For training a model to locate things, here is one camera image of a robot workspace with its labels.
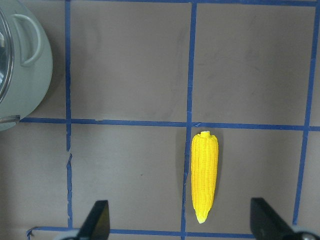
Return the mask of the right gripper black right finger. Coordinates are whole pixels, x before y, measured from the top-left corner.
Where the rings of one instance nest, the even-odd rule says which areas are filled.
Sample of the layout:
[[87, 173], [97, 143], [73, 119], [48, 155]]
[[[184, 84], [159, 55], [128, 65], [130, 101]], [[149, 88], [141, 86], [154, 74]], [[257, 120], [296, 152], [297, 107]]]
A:
[[250, 230], [256, 240], [295, 240], [293, 229], [261, 197], [250, 200]]

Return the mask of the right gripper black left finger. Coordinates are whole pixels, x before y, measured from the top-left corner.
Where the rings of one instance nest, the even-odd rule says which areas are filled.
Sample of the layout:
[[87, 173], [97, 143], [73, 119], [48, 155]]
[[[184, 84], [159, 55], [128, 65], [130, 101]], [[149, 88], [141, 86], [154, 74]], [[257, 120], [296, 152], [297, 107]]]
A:
[[98, 200], [87, 215], [79, 232], [79, 240], [107, 240], [110, 235], [108, 200]]

